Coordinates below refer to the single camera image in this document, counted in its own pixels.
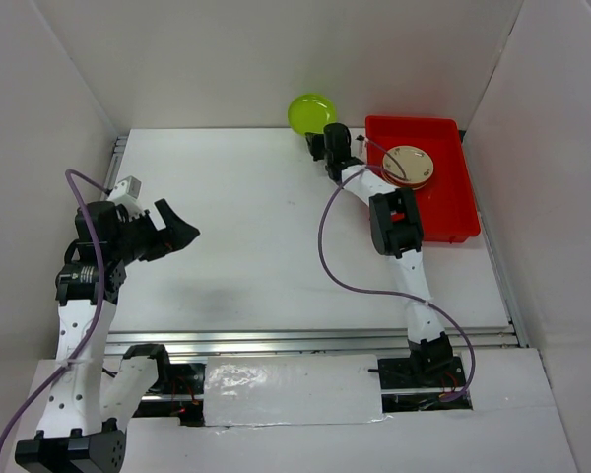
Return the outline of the lime green plate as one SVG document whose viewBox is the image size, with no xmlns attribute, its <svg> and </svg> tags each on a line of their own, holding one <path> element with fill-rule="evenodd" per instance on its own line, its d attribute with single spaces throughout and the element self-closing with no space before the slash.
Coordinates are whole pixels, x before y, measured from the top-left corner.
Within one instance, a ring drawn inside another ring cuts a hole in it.
<svg viewBox="0 0 591 473">
<path fill-rule="evenodd" d="M 326 125 L 337 121 L 337 111 L 335 105 L 325 96 L 304 94 L 292 100 L 287 119 L 296 134 L 321 134 Z"/>
</svg>

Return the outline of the cream plate with motifs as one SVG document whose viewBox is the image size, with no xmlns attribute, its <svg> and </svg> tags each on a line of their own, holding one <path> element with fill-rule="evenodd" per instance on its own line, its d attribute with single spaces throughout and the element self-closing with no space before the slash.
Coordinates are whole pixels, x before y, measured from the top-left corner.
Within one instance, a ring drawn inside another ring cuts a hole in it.
<svg viewBox="0 0 591 473">
<path fill-rule="evenodd" d="M 402 145 L 389 149 L 383 155 L 384 173 L 390 173 L 408 181 L 431 179 L 434 163 L 431 156 L 422 149 Z"/>
</svg>

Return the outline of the orange plate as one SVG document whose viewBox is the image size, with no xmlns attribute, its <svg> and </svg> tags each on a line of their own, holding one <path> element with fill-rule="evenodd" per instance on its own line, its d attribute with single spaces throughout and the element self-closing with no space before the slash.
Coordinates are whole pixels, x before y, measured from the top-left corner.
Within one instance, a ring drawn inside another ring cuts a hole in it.
<svg viewBox="0 0 591 473">
<path fill-rule="evenodd" d="M 382 175 L 382 177 L 384 180 L 389 182 L 391 185 L 401 187 L 401 188 L 411 188 L 414 190 L 418 190 L 418 189 L 425 187 L 429 182 L 429 178 L 426 180 L 422 180 L 422 181 L 408 181 L 408 180 L 403 180 L 399 177 L 395 177 L 395 176 L 391 175 L 390 173 L 384 173 Z"/>
</svg>

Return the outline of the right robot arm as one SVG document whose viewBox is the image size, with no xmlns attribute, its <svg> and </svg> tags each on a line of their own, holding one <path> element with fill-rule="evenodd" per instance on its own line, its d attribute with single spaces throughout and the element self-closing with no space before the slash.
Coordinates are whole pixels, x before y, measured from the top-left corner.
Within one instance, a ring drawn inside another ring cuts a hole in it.
<svg viewBox="0 0 591 473">
<path fill-rule="evenodd" d="M 322 269 L 336 285 L 363 295 L 390 296 L 406 301 L 407 340 L 410 350 L 409 373 L 423 386 L 436 382 L 451 369 L 453 347 L 442 324 L 449 323 L 462 335 L 459 324 L 433 303 L 424 267 L 424 229 L 413 190 L 392 185 L 383 171 L 355 157 L 347 126 L 331 123 L 322 132 L 304 134 L 307 149 L 315 161 L 324 163 L 336 184 L 318 224 L 317 251 Z M 368 211 L 369 231 L 376 253 L 390 263 L 396 290 L 374 290 L 351 286 L 335 276 L 324 255 L 324 227 L 335 199 L 342 191 L 356 196 Z"/>
</svg>

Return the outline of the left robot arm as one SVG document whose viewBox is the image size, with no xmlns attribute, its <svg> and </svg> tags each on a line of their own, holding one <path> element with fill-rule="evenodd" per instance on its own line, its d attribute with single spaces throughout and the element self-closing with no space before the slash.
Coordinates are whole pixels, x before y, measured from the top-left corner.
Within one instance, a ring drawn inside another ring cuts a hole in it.
<svg viewBox="0 0 591 473">
<path fill-rule="evenodd" d="M 174 368 L 162 344 L 131 346 L 107 388 L 104 352 L 128 265 L 186 248 L 200 232 L 160 199 L 158 229 L 148 211 L 115 198 L 75 216 L 76 238 L 56 280 L 60 322 L 56 369 L 37 390 L 46 404 L 32 439 L 18 441 L 16 463 L 28 472 L 118 472 L 129 420 L 148 390 L 167 391 Z"/>
</svg>

